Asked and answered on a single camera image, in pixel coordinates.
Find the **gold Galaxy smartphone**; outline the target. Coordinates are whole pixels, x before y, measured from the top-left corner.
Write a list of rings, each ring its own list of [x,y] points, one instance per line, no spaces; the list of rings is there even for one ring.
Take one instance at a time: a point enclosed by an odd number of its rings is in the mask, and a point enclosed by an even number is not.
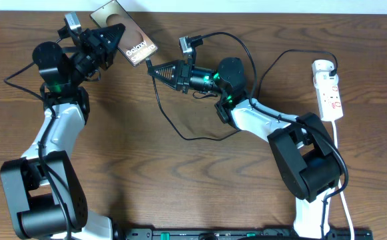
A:
[[[118,23],[125,26],[118,49],[134,67],[158,51],[158,46],[117,1],[109,1],[99,7],[90,14],[90,18],[101,28]]]

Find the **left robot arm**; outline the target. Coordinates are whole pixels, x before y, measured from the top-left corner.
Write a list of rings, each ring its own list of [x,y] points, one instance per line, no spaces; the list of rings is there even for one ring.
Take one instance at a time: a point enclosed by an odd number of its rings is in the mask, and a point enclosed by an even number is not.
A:
[[[61,39],[33,50],[43,84],[37,98],[44,122],[32,145],[20,158],[1,166],[11,222],[20,239],[124,239],[110,218],[87,206],[85,193],[71,164],[73,147],[90,113],[85,81],[98,81],[115,57],[125,26],[81,29],[66,23]]]

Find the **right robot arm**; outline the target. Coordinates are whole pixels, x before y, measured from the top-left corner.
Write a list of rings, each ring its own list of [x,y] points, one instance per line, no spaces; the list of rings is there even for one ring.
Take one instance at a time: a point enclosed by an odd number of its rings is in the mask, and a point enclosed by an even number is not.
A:
[[[348,171],[317,115],[287,115],[260,104],[248,95],[244,66],[237,57],[223,59],[216,70],[197,67],[193,58],[146,63],[152,79],[171,89],[220,95],[215,104],[220,120],[270,145],[281,178],[296,198],[296,234],[311,239],[329,236],[328,204],[343,191],[338,183]]]

